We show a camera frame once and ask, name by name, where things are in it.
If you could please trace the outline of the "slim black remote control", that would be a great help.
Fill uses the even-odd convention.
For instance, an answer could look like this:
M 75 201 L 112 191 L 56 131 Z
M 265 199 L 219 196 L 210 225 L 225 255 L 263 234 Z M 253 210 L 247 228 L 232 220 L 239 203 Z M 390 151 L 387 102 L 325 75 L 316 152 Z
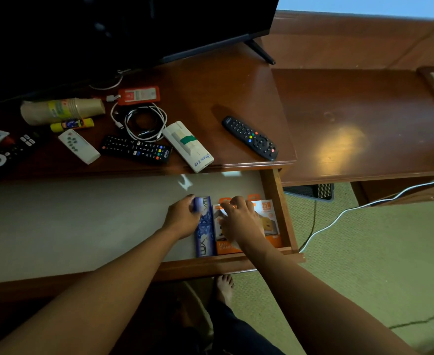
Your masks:
M 98 151 L 102 155 L 161 166 L 168 163 L 173 148 L 107 135 L 103 138 Z

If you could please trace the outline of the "yellow glue stick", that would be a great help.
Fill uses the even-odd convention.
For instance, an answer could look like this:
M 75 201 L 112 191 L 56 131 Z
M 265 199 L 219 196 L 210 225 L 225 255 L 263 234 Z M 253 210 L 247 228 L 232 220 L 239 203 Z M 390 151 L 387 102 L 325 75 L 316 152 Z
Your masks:
M 55 123 L 50 125 L 50 129 L 54 133 L 62 133 L 68 130 L 86 129 L 94 127 L 94 121 L 91 118 L 68 120 L 61 123 Z

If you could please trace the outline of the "black mesh device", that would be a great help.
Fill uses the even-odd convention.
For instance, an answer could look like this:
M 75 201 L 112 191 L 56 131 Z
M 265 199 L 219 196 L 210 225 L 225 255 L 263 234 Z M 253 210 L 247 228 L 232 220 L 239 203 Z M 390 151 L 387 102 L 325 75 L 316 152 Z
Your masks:
M 332 202 L 334 200 L 334 184 L 284 186 L 283 191 L 286 195 L 314 201 Z

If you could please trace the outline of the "small white remote control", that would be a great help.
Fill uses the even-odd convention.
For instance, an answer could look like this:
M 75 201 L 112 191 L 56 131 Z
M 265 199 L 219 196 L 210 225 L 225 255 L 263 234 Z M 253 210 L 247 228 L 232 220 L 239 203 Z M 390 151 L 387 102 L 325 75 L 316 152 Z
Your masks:
M 58 139 L 87 165 L 95 162 L 101 156 L 89 142 L 74 130 L 64 131 Z

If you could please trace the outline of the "blue patterned soap box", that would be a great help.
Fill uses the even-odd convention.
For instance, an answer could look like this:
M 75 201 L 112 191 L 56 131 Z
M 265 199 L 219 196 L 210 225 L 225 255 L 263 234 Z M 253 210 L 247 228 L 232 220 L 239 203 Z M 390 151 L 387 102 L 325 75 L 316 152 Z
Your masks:
M 196 256 L 207 257 L 217 255 L 214 216 L 210 197 L 195 197 L 193 210 L 200 215 L 198 226 L 194 232 Z

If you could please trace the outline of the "wooden desk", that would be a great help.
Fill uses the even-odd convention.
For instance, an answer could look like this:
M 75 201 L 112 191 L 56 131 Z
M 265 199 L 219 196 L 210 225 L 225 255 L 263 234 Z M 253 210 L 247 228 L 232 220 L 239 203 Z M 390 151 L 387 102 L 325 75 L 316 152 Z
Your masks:
M 282 181 L 297 160 L 289 126 L 268 64 L 247 46 L 223 47 L 124 76 L 120 88 L 158 87 L 159 106 L 168 123 L 181 121 L 214 157 L 204 172 L 274 169 Z M 267 161 L 239 142 L 221 125 L 228 115 L 265 134 L 279 149 Z M 46 142 L 0 175 L 0 182 L 67 178 L 141 177 L 192 174 L 174 150 L 167 165 L 102 155 L 86 165 L 50 131 Z

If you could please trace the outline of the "low wooden side table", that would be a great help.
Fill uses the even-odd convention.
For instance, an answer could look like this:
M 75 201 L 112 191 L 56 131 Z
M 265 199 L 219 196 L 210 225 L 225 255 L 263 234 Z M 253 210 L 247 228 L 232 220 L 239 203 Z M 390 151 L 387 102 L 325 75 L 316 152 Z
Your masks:
M 297 154 L 283 186 L 349 183 L 365 205 L 434 180 L 434 95 L 418 73 L 272 74 Z

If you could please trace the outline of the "black flat screen television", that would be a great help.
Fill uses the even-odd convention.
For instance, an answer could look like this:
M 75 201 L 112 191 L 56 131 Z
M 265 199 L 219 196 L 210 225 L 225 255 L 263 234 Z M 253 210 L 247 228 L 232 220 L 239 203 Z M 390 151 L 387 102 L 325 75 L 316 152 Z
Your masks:
M 0 104 L 269 34 L 279 0 L 0 0 Z

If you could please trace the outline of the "stack of paper cups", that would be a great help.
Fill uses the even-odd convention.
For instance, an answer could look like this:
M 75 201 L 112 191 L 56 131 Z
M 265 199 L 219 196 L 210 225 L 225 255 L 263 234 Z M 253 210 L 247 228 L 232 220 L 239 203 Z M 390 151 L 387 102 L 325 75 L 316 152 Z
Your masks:
M 30 126 L 43 126 L 105 114 L 100 99 L 70 98 L 43 102 L 23 102 L 20 114 Z

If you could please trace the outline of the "person's right forearm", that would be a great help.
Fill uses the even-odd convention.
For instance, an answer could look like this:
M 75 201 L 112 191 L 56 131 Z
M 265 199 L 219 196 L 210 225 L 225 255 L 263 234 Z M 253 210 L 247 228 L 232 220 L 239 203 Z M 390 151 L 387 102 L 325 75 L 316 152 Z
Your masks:
M 262 236 L 239 237 L 237 242 L 307 355 L 418 355 L 375 317 Z

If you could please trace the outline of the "orange and white product box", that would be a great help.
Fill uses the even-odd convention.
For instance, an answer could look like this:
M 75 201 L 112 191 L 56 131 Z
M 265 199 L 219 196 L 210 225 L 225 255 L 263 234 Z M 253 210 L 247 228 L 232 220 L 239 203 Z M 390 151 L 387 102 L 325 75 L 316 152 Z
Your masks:
M 242 252 L 237 243 L 232 243 L 227 240 L 219 223 L 220 219 L 226 216 L 226 212 L 220 206 L 220 203 L 230 200 L 230 198 L 221 198 L 217 204 L 212 206 L 215 228 L 215 245 L 217 255 L 219 256 Z M 273 201 L 271 199 L 262 200 L 260 194 L 251 194 L 248 196 L 248 200 L 253 203 L 254 210 L 259 216 L 265 238 L 275 248 L 278 249 L 283 247 Z

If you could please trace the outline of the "person's bare foot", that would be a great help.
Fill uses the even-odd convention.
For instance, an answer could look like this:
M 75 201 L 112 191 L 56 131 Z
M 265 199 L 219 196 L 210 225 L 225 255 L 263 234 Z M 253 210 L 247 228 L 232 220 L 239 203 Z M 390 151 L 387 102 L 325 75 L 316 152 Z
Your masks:
M 214 278 L 214 297 L 217 301 L 231 307 L 234 293 L 234 281 L 232 275 L 219 275 Z

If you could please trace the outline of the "person's right hand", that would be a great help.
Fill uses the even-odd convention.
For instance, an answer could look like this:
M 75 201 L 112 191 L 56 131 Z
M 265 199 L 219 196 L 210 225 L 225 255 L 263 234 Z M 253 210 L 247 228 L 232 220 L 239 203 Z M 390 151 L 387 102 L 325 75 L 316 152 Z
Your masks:
M 236 205 L 227 219 L 219 221 L 222 231 L 228 241 L 237 243 L 238 247 L 249 255 L 256 248 L 261 247 L 266 240 L 258 214 L 253 203 L 242 196 L 235 196 L 230 201 Z

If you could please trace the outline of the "open wooden drawer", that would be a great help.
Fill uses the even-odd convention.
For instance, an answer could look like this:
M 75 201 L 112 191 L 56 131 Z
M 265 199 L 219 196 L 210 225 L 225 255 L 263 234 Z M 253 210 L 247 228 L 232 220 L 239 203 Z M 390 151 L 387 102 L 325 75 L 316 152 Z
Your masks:
M 0 302 L 55 296 L 161 227 L 188 194 L 272 200 L 279 251 L 296 262 L 295 233 L 277 170 L 105 177 L 0 184 Z

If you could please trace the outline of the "black remote with coloured buttons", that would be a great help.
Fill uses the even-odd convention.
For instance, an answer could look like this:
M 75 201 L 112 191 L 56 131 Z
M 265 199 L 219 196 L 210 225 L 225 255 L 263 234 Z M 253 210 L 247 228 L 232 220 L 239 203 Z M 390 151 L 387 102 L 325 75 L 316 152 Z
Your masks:
M 221 124 L 232 136 L 243 142 L 257 155 L 269 161 L 276 160 L 279 153 L 278 148 L 265 134 L 230 115 L 225 117 Z

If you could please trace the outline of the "person's dark trouser leg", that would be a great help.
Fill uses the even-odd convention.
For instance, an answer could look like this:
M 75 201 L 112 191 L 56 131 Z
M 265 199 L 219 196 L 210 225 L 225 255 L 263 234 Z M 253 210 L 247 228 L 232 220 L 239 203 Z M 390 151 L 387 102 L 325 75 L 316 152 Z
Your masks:
M 211 300 L 208 313 L 214 329 L 211 348 L 196 346 L 187 355 L 285 355 L 222 301 Z

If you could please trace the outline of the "person's left forearm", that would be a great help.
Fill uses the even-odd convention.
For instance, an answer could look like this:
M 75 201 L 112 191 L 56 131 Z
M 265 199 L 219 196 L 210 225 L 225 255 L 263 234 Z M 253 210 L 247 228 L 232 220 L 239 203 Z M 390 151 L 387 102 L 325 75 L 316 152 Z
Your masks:
M 0 341 L 0 355 L 108 355 L 164 257 L 193 230 L 163 226 L 91 272 Z

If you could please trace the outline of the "person's left hand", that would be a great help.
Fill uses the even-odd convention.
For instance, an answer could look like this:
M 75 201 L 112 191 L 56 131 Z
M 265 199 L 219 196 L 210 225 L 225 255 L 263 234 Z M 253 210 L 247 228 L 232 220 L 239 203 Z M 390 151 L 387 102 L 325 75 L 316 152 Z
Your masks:
M 189 237 L 195 232 L 197 226 L 185 226 L 182 220 L 183 200 L 178 200 L 168 207 L 167 215 L 161 226 L 161 230 L 170 235 L 174 240 Z

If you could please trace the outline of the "white remote with green tape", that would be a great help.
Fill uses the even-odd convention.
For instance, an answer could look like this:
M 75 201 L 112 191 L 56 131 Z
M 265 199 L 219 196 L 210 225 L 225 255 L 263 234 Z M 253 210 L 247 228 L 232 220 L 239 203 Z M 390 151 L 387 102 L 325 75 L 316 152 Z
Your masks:
M 214 162 L 214 157 L 182 122 L 177 121 L 168 125 L 163 130 L 163 136 L 195 173 L 202 171 Z

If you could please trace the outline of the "orange flat card holder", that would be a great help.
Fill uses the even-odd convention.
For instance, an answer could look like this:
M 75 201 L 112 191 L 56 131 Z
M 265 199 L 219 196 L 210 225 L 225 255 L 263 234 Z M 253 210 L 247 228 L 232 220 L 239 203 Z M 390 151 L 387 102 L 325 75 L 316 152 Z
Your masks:
M 161 100 L 158 87 L 119 89 L 118 95 L 117 103 L 120 106 L 155 103 Z

